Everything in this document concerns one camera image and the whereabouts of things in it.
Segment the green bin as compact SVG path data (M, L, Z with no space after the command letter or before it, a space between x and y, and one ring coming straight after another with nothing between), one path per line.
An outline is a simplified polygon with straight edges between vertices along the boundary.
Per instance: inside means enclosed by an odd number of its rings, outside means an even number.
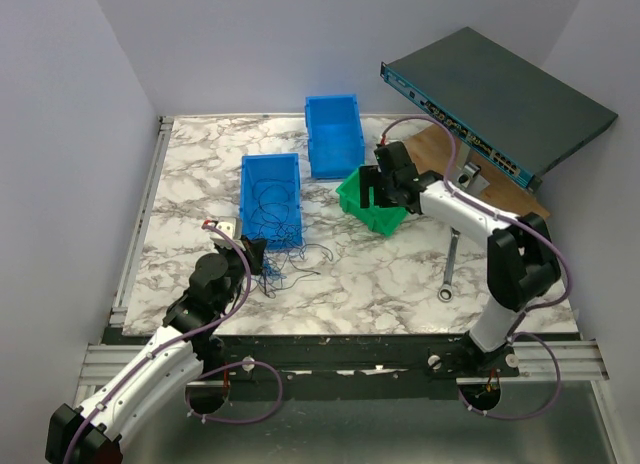
M352 172L338 186L336 193L344 213L359 219L370 231L386 237L391 236L408 215L403 208L381 208L374 205L361 208L358 170Z

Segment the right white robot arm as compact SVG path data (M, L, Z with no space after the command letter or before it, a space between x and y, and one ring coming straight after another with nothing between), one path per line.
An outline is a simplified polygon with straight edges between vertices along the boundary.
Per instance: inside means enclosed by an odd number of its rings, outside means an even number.
M485 374L525 307L560 280L544 218L488 206L435 171L418 172L401 142L381 146L374 155L374 165L358 169L361 207L399 207L431 217L485 248L489 300L459 354L467 373Z

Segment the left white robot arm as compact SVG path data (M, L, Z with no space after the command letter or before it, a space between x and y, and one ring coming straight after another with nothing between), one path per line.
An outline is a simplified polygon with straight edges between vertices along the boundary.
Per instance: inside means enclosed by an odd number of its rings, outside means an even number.
M123 448L174 393L196 378L226 374L221 320L238 310L261 273L267 242L241 237L200 257L189 284L145 347L101 390L75 408L61 405L49 423L50 463L119 463Z

